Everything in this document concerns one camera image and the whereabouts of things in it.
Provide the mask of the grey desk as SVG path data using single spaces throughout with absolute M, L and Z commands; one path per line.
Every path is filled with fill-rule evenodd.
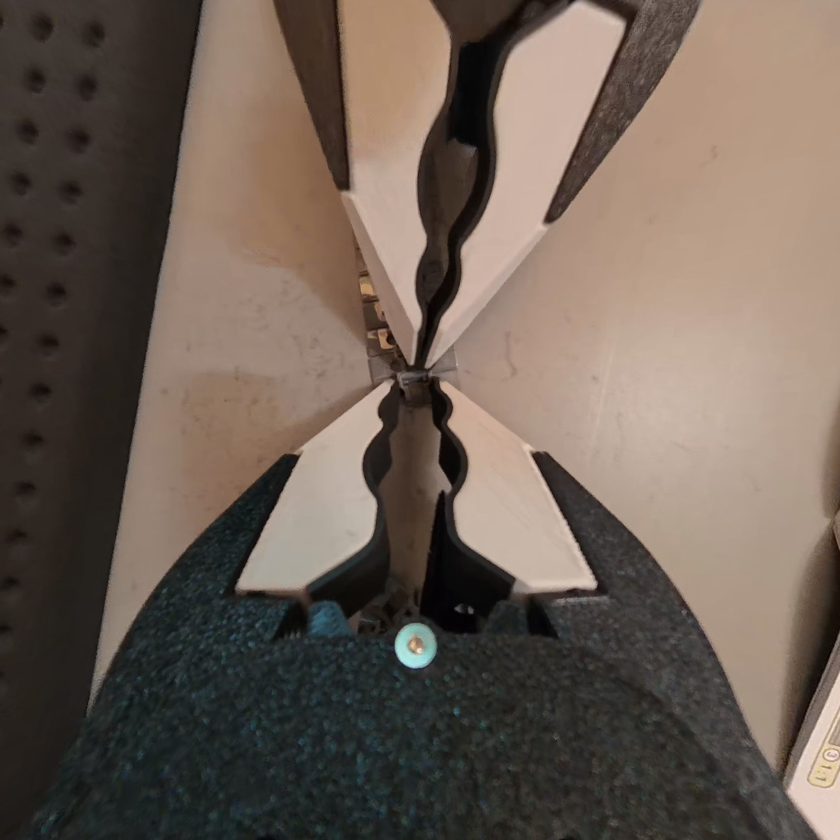
M 704 2 L 457 344 L 643 542 L 783 771 L 837 635 L 838 2 Z M 369 391 L 354 237 L 271 2 L 205 2 L 95 695 L 142 604 Z

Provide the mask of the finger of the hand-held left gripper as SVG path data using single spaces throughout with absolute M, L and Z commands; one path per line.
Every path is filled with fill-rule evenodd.
M 350 187 L 342 202 L 396 344 L 417 362 L 426 250 L 419 163 L 445 103 L 452 34 L 428 1 L 338 2 Z
M 505 45 L 479 110 L 485 148 L 476 186 L 449 234 L 437 302 L 427 310 L 425 365 L 475 320 L 548 229 L 546 217 L 622 44 L 627 18 L 571 2 Z

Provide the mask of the single grey track link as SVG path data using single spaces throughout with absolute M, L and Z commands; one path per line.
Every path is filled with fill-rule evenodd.
M 372 383 L 378 385 L 388 380 L 395 380 L 402 391 L 404 403 L 411 408 L 426 406 L 430 403 L 428 386 L 433 378 L 459 386 L 455 346 L 450 347 L 429 369 L 408 365 L 397 348 L 380 355 L 370 355 L 368 365 Z

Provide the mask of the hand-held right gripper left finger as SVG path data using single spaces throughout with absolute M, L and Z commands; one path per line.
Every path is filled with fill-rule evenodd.
M 315 594 L 327 575 L 372 546 L 399 402 L 396 384 L 380 384 L 299 448 L 238 594 Z

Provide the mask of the instruction booklet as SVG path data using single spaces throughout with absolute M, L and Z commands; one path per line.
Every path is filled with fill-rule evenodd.
M 822 564 L 797 606 L 787 674 L 791 713 L 784 787 L 818 838 L 839 838 L 839 515 L 826 531 Z

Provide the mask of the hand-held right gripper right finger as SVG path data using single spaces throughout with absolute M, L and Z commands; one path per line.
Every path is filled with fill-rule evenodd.
M 440 570 L 454 596 L 559 596 L 598 583 L 535 450 L 448 382 L 431 382 L 448 482 Z

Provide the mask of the pile of grey track links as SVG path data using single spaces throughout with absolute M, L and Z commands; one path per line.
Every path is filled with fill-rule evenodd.
M 421 594 L 422 589 L 414 583 L 389 576 L 383 592 L 360 610 L 356 633 L 382 635 L 416 622 L 420 616 Z

